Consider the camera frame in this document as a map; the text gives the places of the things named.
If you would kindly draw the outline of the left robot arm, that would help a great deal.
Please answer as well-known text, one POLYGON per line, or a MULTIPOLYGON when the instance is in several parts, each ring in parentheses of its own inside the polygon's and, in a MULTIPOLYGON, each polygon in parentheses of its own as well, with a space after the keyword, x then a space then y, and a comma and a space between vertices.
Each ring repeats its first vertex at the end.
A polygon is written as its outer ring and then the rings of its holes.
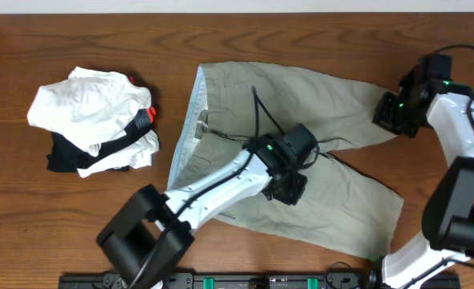
POLYGON ((283 136, 253 137, 232 161, 190 185, 139 189, 96 242, 127 287, 151 288, 177 266, 194 232, 236 202, 261 193, 294 206, 308 182, 301 170, 316 147, 302 124, 283 136))

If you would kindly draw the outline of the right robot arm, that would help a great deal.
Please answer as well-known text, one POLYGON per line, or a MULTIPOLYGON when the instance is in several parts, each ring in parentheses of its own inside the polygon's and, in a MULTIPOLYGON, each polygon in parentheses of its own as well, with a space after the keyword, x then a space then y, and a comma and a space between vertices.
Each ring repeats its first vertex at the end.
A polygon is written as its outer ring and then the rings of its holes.
POLYGON ((421 57, 387 92, 373 122, 396 135, 435 130, 447 172, 425 206, 421 230, 380 258, 366 288, 459 288, 454 265, 474 267, 474 91, 452 80, 452 58, 439 49, 421 57))

